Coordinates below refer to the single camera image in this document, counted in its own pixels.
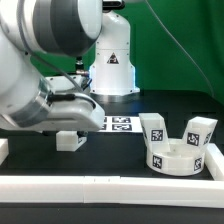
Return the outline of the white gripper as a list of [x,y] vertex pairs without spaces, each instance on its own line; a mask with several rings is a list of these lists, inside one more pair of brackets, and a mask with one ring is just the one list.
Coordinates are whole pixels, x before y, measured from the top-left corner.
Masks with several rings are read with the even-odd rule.
[[83,93],[50,94],[50,112],[41,123],[46,131],[99,131],[105,112],[91,97]]

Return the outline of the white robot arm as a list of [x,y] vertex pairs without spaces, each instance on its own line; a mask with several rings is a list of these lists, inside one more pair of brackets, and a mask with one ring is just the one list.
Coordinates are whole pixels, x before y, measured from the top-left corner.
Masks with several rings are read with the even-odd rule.
[[[116,11],[129,0],[0,0],[0,128],[98,131],[98,100],[136,94],[130,62],[130,25]],[[30,62],[40,53],[95,61],[82,76],[58,70],[43,77]]]

